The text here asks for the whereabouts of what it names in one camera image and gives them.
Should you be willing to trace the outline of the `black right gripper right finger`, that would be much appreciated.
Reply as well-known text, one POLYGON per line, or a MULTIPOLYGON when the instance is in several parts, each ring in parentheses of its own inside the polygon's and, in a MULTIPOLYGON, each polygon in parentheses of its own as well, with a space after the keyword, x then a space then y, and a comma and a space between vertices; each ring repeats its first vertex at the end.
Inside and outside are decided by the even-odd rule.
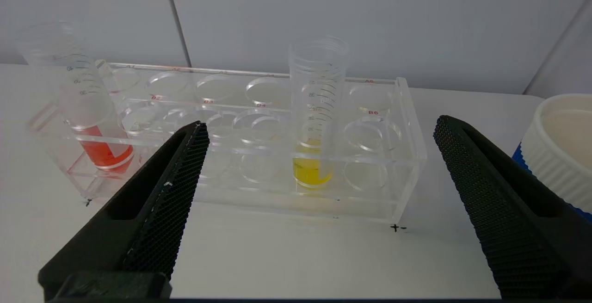
POLYGON ((506 300, 589 300, 592 226, 470 124, 437 119, 435 143, 506 300))

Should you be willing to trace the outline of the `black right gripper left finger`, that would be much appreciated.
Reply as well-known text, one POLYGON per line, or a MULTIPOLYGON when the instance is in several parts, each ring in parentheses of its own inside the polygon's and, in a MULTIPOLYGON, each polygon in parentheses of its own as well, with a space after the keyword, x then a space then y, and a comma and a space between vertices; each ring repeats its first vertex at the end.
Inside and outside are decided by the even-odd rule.
POLYGON ((180 128, 39 271, 45 301, 148 301, 171 277, 210 139, 180 128))

